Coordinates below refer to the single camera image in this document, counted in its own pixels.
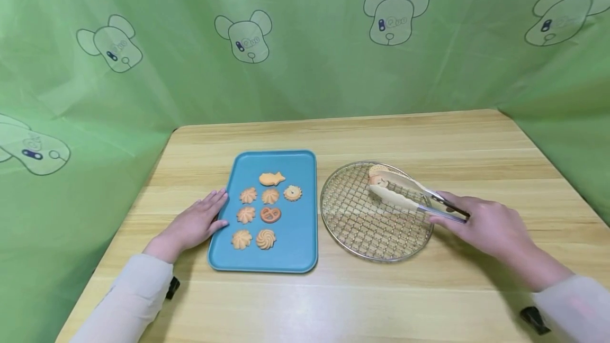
wire cooling rack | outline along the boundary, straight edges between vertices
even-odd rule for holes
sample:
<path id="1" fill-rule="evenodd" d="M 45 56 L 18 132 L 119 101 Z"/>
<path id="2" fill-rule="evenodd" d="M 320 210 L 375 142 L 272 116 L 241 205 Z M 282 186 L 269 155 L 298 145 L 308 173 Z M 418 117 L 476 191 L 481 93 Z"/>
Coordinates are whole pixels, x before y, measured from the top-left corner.
<path id="1" fill-rule="evenodd" d="M 330 235 L 346 250 L 365 259 L 395 262 L 426 246 L 434 226 L 422 212 L 382 203 L 369 192 L 369 169 L 378 164 L 408 176 L 396 167 L 378 162 L 346 164 L 324 183 L 320 213 Z M 419 192 L 393 183 L 389 183 L 388 189 L 430 206 L 429 199 Z"/>

wood grain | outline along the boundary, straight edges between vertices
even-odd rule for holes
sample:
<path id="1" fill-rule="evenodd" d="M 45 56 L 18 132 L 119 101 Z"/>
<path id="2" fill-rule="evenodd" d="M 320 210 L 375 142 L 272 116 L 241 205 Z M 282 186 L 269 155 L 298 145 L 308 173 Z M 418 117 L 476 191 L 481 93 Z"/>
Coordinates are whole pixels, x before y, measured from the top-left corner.
<path id="1" fill-rule="evenodd" d="M 610 287 L 610 232 L 513 121 L 492 110 L 182 127 L 142 189 L 57 342 L 68 342 L 112 280 L 184 208 L 225 186 L 244 150 L 310 149 L 318 190 L 346 163 L 400 167 L 425 186 L 503 202 L 534 240 Z M 142 342 L 529 342 L 529 295 L 504 268 L 441 228 L 397 264 L 360 260 L 320 224 L 306 275 L 214 272 L 203 246 L 174 274 L 182 287 Z"/>

person's left hand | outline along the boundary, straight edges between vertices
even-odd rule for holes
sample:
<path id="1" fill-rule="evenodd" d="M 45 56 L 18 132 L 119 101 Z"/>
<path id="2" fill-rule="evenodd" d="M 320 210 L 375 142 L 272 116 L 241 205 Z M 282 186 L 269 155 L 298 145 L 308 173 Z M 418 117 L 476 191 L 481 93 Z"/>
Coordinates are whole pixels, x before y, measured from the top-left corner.
<path id="1" fill-rule="evenodd" d="M 185 250 L 200 245 L 220 228 L 229 225 L 227 220 L 213 221 L 228 199 L 226 190 L 212 191 L 203 200 L 197 200 L 151 240 L 144 254 L 167 263 L 174 263 Z"/>

cartoon bear drawing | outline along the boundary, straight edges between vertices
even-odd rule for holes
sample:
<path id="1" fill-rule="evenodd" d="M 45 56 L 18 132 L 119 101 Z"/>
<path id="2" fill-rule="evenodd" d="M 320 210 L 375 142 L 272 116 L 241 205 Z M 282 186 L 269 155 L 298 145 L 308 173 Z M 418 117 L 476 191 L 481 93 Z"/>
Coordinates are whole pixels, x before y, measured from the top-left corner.
<path id="1" fill-rule="evenodd" d="M 68 146 L 59 139 L 0 114 L 0 163 L 18 161 L 32 174 L 44 176 L 65 166 L 70 155 Z"/>
<path id="2" fill-rule="evenodd" d="M 382 46 L 397 46 L 411 37 L 411 23 L 421 16 L 430 0 L 365 0 L 364 13 L 373 17 L 370 38 Z"/>
<path id="3" fill-rule="evenodd" d="M 108 26 L 95 32 L 76 31 L 76 40 L 87 54 L 102 55 L 112 70 L 124 73 L 142 60 L 142 52 L 131 42 L 135 35 L 136 31 L 127 19 L 112 15 Z"/>
<path id="4" fill-rule="evenodd" d="M 269 57 L 264 37 L 271 31 L 272 23 L 265 11 L 256 10 L 249 21 L 237 23 L 220 15 L 214 20 L 214 26 L 221 38 L 230 41 L 233 55 L 239 61 L 256 64 Z"/>
<path id="5" fill-rule="evenodd" d="M 609 9 L 610 0 L 538 0 L 532 11 L 540 20 L 525 34 L 533 46 L 547 47 L 574 37 L 588 16 Z"/>

black clip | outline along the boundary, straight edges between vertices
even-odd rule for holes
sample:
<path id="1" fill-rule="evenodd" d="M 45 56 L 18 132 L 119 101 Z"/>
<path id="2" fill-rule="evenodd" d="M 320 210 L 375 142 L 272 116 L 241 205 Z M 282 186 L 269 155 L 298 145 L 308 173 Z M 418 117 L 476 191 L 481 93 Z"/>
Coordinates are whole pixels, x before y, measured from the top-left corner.
<path id="1" fill-rule="evenodd" d="M 537 308 L 530 306 L 526 307 L 519 313 L 521 319 L 525 320 L 525 323 L 529 324 L 534 328 L 535 332 L 538 335 L 545 335 L 551 332 L 549 327 L 544 324 L 544 320 L 542 319 L 542 315 Z"/>
<path id="2" fill-rule="evenodd" d="M 172 282 L 169 283 L 169 290 L 167 291 L 167 294 L 165 294 L 165 299 L 171 300 L 179 287 L 180 281 L 178 281 L 176 277 L 172 278 Z"/>

